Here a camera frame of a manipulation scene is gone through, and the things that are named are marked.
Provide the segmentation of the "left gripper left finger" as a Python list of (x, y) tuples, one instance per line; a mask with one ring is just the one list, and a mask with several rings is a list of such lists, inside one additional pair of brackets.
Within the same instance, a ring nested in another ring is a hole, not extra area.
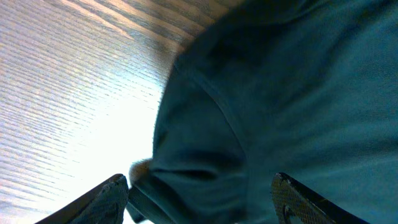
[(127, 198), (126, 177), (115, 174), (37, 224), (122, 224)]

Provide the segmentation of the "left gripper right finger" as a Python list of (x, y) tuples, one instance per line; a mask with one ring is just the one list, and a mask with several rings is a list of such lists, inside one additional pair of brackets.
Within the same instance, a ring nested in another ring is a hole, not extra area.
[(286, 173), (277, 173), (271, 196), (279, 224), (369, 224)]

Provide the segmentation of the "black t-shirt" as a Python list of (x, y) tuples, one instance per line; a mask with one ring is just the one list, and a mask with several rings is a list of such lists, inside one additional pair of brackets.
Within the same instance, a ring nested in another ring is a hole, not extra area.
[(174, 62), (134, 219), (277, 223), (284, 172), (397, 222), (397, 2), (248, 1)]

